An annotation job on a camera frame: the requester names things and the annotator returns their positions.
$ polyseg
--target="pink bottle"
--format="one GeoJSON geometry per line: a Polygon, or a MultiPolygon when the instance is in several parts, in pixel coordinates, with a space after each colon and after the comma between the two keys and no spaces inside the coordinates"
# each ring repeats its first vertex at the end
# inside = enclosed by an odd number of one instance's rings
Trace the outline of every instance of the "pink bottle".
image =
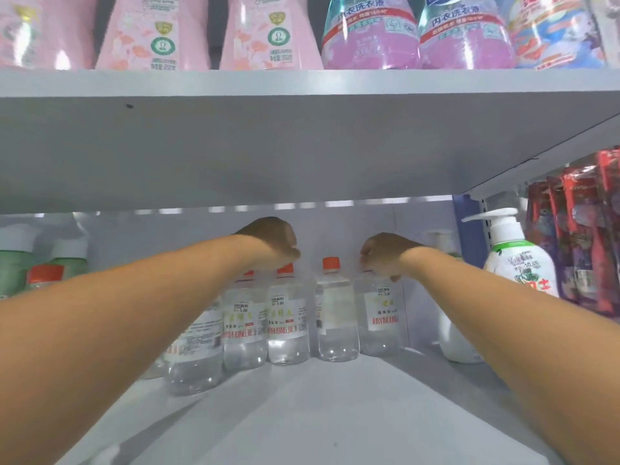
{"type": "Polygon", "coordinates": [[[323,34],[329,70],[420,68],[420,38],[407,0],[332,0],[323,34]]]}
{"type": "Polygon", "coordinates": [[[209,70],[208,0],[116,0],[97,69],[209,70]]]}
{"type": "Polygon", "coordinates": [[[0,66],[92,69],[97,0],[0,0],[0,66]]]}
{"type": "Polygon", "coordinates": [[[420,16],[420,53],[427,69],[516,66],[495,0],[426,0],[420,16]]]}
{"type": "Polygon", "coordinates": [[[307,0],[228,0],[221,70],[322,70],[307,0]]]}

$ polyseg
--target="store shelf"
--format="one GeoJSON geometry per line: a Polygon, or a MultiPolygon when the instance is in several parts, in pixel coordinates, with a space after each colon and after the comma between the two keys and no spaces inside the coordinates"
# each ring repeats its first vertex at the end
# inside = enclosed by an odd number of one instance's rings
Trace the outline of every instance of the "store shelf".
{"type": "Polygon", "coordinates": [[[618,114],[618,70],[4,70],[0,212],[484,195],[618,114]]]}
{"type": "MultiPolygon", "coordinates": [[[[135,404],[131,412],[118,408],[105,426],[102,419],[95,429],[121,429],[125,436],[100,441],[99,449],[110,447],[122,458],[113,463],[123,465],[271,464],[280,458],[297,465],[562,463],[524,425],[487,366],[454,367],[432,351],[266,365],[232,377],[168,424],[129,437],[129,414],[144,423],[140,417],[152,417],[156,408],[150,401],[140,412],[135,404]]],[[[65,457],[59,465],[77,462],[65,457]]]]}

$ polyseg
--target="white shelf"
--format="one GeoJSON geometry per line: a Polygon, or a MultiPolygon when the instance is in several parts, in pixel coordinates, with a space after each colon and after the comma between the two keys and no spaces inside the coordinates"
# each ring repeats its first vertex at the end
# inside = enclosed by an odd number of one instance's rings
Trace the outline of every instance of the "white shelf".
{"type": "Polygon", "coordinates": [[[487,366],[463,368],[411,350],[388,360],[266,365],[141,433],[126,426],[129,415],[147,423],[159,417],[158,406],[147,397],[130,412],[117,408],[94,428],[117,431],[117,442],[107,437],[90,448],[117,446],[122,463],[132,465],[562,463],[519,419],[487,366]]]}
{"type": "Polygon", "coordinates": [[[2,213],[479,197],[620,142],[620,71],[2,70],[0,114],[2,213]]]}

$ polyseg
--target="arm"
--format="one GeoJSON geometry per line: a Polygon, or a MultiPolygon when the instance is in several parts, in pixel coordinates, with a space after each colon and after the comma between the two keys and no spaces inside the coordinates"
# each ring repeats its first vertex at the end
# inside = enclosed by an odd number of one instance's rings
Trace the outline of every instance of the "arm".
{"type": "Polygon", "coordinates": [[[228,281],[297,259],[295,244],[287,223],[260,219],[235,235],[3,301],[1,462],[54,464],[228,281]]]}
{"type": "Polygon", "coordinates": [[[397,235],[362,255],[420,281],[568,460],[620,463],[620,325],[397,235]]]}

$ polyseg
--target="orange bottle cap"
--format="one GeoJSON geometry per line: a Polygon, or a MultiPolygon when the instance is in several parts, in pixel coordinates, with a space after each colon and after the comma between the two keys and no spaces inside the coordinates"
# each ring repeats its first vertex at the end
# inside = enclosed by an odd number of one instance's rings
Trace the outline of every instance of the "orange bottle cap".
{"type": "Polygon", "coordinates": [[[284,267],[278,269],[278,274],[293,274],[295,270],[293,269],[293,263],[289,263],[284,267]]]}
{"type": "Polygon", "coordinates": [[[28,272],[28,284],[39,282],[58,282],[63,280],[65,267],[59,264],[40,264],[28,272]]]}
{"type": "Polygon", "coordinates": [[[323,269],[340,269],[340,258],[336,256],[330,256],[329,258],[323,258],[323,269]]]}

